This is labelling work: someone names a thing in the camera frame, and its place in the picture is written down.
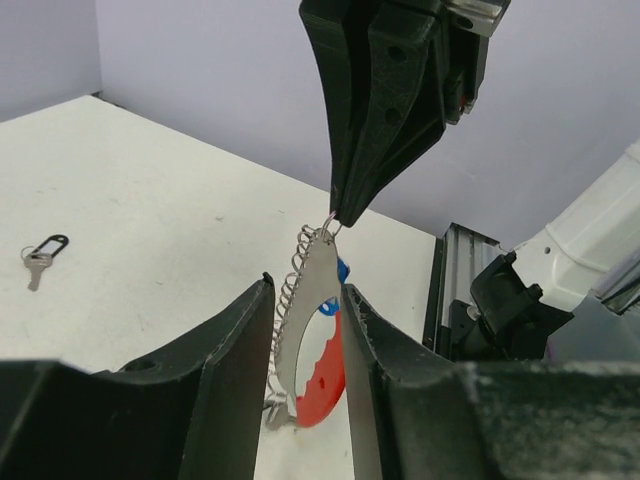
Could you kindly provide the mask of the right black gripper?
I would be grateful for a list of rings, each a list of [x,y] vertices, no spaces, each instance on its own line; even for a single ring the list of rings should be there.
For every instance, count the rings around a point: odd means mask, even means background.
[[[473,109],[509,0],[304,1],[331,152],[329,211],[353,226]]]

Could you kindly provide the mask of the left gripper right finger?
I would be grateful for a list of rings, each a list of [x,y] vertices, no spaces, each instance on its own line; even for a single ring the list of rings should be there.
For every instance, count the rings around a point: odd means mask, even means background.
[[[341,291],[358,479],[635,479],[639,367],[459,362]]]

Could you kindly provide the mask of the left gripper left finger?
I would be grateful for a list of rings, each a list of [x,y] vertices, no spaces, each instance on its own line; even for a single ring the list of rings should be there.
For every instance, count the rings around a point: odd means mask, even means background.
[[[274,323],[271,276],[117,371],[1,365],[5,479],[250,479]]]

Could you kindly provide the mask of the key with blue tag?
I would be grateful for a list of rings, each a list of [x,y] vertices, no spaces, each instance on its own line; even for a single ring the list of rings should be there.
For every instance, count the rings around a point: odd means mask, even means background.
[[[350,266],[341,258],[337,258],[337,277],[339,285],[342,286],[351,273]],[[333,296],[325,300],[319,307],[318,312],[327,317],[336,315],[340,310],[339,290],[336,289]]]

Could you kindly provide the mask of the red keyring with keys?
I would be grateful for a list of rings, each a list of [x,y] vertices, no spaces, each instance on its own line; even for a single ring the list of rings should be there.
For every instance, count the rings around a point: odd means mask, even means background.
[[[305,224],[296,237],[290,272],[277,295],[267,374],[265,427],[312,428],[338,405],[345,388],[341,314],[318,307],[342,286],[337,277],[336,236],[328,217]]]

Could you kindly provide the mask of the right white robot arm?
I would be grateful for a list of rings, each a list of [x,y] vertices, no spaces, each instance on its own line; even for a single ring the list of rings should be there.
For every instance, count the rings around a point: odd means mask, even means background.
[[[304,1],[332,160],[330,213],[354,225],[374,198],[477,101],[505,1]],[[639,147],[539,233],[472,281],[480,316],[452,359],[538,359],[590,295],[624,313],[639,300]]]

